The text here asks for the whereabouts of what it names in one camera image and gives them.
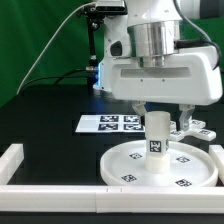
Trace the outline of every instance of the white robot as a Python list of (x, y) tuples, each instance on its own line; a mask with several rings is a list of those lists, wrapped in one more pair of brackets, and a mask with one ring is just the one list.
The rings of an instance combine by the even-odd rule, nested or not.
[[(94, 89), (112, 93), (115, 99), (133, 101), (135, 111), (145, 115), (146, 129), (145, 141), (125, 143), (103, 155), (101, 175), (107, 184), (185, 187), (216, 184), (218, 171), (208, 154), (189, 145), (169, 142), (169, 114), (147, 113), (144, 108), (145, 102), (179, 104), (182, 111), (179, 129), (184, 133), (190, 129), (195, 105), (210, 105), (221, 98), (218, 48), (183, 15), (199, 18), (202, 3), (200, 0), (96, 1), (95, 10), (109, 14), (104, 19), (105, 56)], [(197, 29), (203, 39), (182, 41), (182, 19)], [(210, 133), (200, 130), (198, 136), (208, 137)]]

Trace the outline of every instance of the white border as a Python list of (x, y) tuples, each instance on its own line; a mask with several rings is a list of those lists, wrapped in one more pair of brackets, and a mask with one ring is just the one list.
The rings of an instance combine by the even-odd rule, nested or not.
[[(11, 178), (23, 160), (13, 144), (0, 158), (0, 180)], [(0, 211), (224, 213), (223, 187), (0, 186)]]

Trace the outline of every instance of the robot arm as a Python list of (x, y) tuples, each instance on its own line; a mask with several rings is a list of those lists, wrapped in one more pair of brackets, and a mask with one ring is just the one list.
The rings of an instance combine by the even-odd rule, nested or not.
[[(122, 1), (103, 2), (113, 3), (114, 7)], [(189, 18), (223, 14), (221, 1), (215, 0), (214, 7), (209, 8), (206, 3), (179, 0), (183, 14)], [(213, 46), (176, 48), (175, 42), (182, 36), (181, 17), (173, 0), (126, 0), (125, 4), (128, 15), (104, 20), (105, 56), (94, 88), (111, 92), (116, 99), (140, 101), (141, 105), (142, 101), (180, 105), (209, 105), (218, 101), (222, 82), (215, 66), (217, 51)], [(222, 7), (219, 12), (215, 10), (218, 5)], [(188, 106), (180, 108), (184, 108), (186, 116), (181, 120), (185, 122), (189, 117)]]

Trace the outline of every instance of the metal cylinder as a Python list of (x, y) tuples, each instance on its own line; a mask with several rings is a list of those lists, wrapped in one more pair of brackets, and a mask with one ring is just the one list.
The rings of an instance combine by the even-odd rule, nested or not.
[(174, 41), (180, 39), (179, 21), (165, 21), (136, 25), (128, 28), (132, 57), (139, 67), (162, 67), (164, 56), (175, 53)]

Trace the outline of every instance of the white plastic housing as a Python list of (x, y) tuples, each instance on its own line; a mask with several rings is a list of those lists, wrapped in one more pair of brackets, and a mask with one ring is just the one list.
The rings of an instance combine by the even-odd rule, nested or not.
[(136, 59), (108, 61), (107, 75), (116, 99), (209, 105), (222, 96), (214, 47), (180, 49), (162, 68), (140, 69)]

